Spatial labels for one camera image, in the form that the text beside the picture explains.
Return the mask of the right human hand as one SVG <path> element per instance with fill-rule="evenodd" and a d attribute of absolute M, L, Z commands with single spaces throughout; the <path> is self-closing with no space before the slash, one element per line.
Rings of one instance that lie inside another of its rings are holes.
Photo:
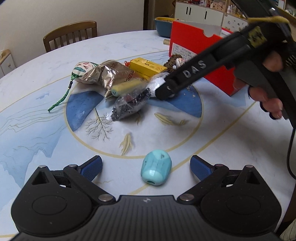
<path fill-rule="evenodd" d="M 263 62 L 263 66 L 271 72 L 279 72 L 283 68 L 280 54 L 273 52 Z M 271 118 L 278 120 L 282 118 L 283 104 L 277 97 L 271 97 L 261 87 L 249 87 L 250 97 L 260 103 L 261 108 L 270 114 Z"/>

